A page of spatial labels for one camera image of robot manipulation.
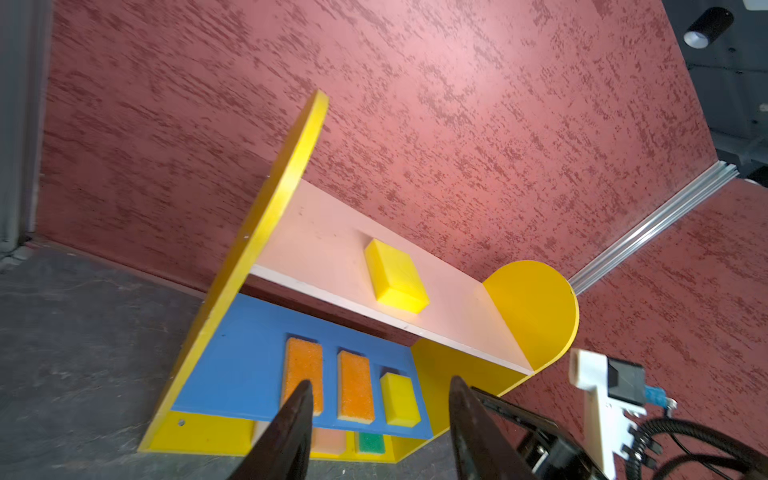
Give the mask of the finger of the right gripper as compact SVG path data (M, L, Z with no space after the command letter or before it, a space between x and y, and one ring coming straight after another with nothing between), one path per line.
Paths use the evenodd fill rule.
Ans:
M529 431L540 430L544 433L563 437L566 440L579 445L570 433L563 430L553 420L543 417L525 408L513 405L505 400L502 400L500 397L493 396L490 393L485 392L477 387L472 387L471 390L486 409L495 414L498 414L503 419L511 421L512 423L522 427L526 430L526 434Z

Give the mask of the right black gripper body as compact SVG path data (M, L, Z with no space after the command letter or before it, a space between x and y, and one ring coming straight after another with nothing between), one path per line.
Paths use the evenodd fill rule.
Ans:
M606 480L583 448L563 437L529 431L517 452L537 479Z

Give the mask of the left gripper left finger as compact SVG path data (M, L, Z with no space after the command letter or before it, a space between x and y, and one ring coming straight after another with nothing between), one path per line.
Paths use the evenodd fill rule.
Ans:
M228 479L305 479L312 418L312 384L302 380Z

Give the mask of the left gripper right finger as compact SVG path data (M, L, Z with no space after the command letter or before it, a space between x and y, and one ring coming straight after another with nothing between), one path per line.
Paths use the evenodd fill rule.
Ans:
M459 376L450 381L449 420L459 479L535 479Z

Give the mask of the cream white sponge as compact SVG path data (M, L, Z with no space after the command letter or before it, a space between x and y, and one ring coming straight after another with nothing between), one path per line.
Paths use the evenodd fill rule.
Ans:
M262 437L262 435L267 430L269 425L270 425L269 421L255 421L254 422L254 426L253 426L253 430L252 430L252 437L251 437L252 445L255 445L259 441L259 439Z

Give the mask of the salmon pink sponge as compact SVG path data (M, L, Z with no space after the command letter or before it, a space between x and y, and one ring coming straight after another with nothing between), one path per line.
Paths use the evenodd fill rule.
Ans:
M314 428L311 438L311 453L338 457L346 452L347 434L342 430Z

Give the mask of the green sponge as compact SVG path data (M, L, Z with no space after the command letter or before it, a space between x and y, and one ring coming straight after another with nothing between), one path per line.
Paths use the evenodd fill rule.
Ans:
M359 432L357 434L356 448L360 454L384 455L386 453L384 436L375 433Z

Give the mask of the orange sponge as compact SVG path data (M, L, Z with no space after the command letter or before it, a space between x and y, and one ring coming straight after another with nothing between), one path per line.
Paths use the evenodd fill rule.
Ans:
M304 380L311 383L313 415L324 412L323 347L321 344L298 337L289 337L285 344L281 404Z
M341 350L338 362L337 418L370 425L375 420L375 407L369 360L361 355Z

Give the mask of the small yellow square sponge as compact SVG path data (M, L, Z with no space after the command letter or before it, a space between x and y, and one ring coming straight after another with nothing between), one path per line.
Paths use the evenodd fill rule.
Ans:
M386 422L397 427L413 428L421 422L421 415L412 380L388 372L380 378Z

